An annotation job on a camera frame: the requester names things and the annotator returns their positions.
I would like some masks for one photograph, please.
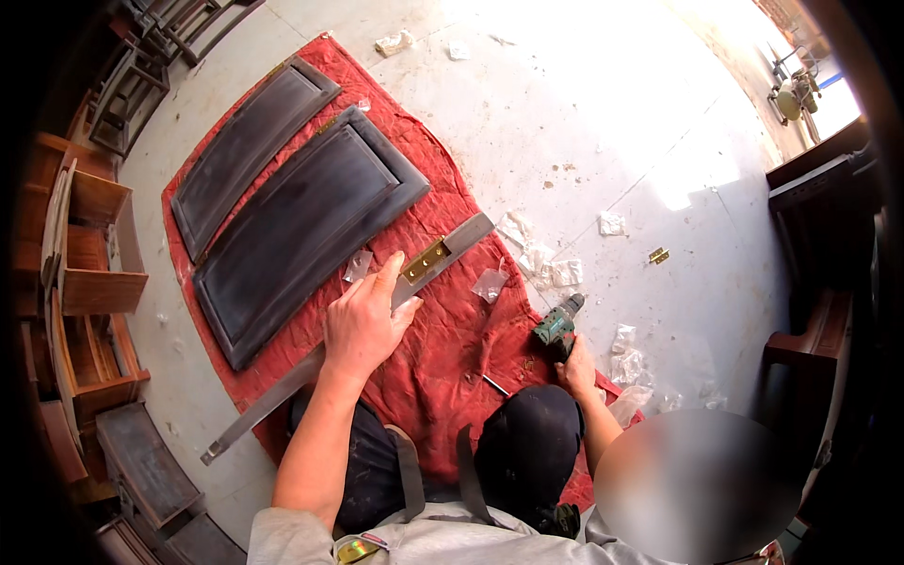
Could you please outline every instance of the knee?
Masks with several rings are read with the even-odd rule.
[[[584,435],[583,415],[578,403],[564,389],[554,384],[542,384],[521,389],[508,400],[505,419],[516,427],[542,428],[547,432],[557,428],[561,432]]]

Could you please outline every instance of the left hand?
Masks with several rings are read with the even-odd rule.
[[[345,381],[359,393],[380,363],[399,346],[424,301],[411,297],[391,311],[392,291],[405,254],[396,251],[379,273],[356,280],[326,310],[326,358],[321,381]]]

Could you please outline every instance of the cordless drill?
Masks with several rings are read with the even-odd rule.
[[[571,348],[574,347],[574,316],[582,306],[584,295],[571,295],[533,328],[533,334],[550,348],[552,357],[559,363],[565,363],[571,355]]]

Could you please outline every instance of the red cloth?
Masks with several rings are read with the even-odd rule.
[[[223,225],[315,130],[364,98],[371,102],[367,117],[431,185],[423,199],[370,242],[368,247],[374,256],[372,271],[395,250],[401,249],[410,257],[480,212],[448,151],[335,40],[314,39],[298,55],[341,85],[342,92],[277,153]],[[204,136],[161,198],[170,255],[185,304],[223,387],[241,412],[321,341],[326,307],[348,288],[348,283],[341,279],[343,268],[320,287],[242,372],[233,371],[226,362],[198,306],[192,286],[194,267],[176,227],[170,199],[213,136],[257,87],[245,93]],[[502,269],[510,277],[495,304],[488,305],[471,292],[471,287],[485,269],[499,268],[500,259],[504,260]],[[447,268],[419,296],[424,298],[424,306],[399,348],[365,386],[363,398],[385,423],[393,423],[410,434],[425,474],[454,482],[457,480],[456,433],[465,424],[473,424],[472,441],[476,444],[484,420],[503,402],[502,396],[480,375],[485,373],[509,392],[516,392],[528,385],[553,382],[555,374],[531,340],[530,330],[541,316],[528,304],[521,274],[495,233]],[[531,359],[532,367],[525,363]],[[597,383],[607,391],[607,403],[620,393],[617,386],[599,373]],[[638,413],[632,421],[641,418]],[[285,422],[285,413],[278,410],[254,429],[261,445],[277,464],[287,444]],[[592,484],[583,456],[578,457],[562,500],[577,504],[581,511],[592,504]]]

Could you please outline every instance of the right hand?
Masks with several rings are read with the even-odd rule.
[[[356,280],[326,309],[324,379],[336,378],[353,385],[360,393],[367,379],[399,345],[414,313],[424,304],[411,297],[391,309],[392,290],[405,254],[396,251],[379,273]]]
[[[593,356],[587,348],[584,334],[575,332],[571,355],[564,364],[556,363],[556,373],[559,374],[559,385],[574,400],[582,402],[591,394],[599,395],[595,386],[597,370],[593,366]]]

